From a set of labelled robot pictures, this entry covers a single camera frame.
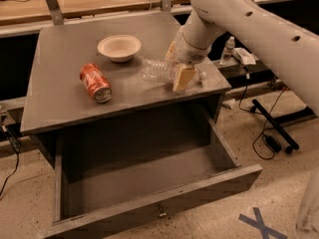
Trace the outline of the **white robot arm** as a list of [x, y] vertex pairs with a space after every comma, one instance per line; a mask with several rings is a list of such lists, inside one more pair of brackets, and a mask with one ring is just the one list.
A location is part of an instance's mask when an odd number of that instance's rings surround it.
[[190, 0], [192, 11], [165, 58], [193, 66], [221, 34], [233, 34], [314, 113], [319, 113], [319, 37], [253, 0]]

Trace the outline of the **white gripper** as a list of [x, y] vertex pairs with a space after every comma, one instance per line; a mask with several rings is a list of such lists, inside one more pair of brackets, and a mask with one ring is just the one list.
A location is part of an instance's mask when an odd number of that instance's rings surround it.
[[201, 63], [208, 52], [209, 45], [205, 37], [198, 32], [191, 32], [186, 27], [178, 30], [164, 56], [166, 61], [183, 63], [175, 66], [172, 87], [174, 92], [183, 91], [187, 87], [195, 75], [194, 65]]

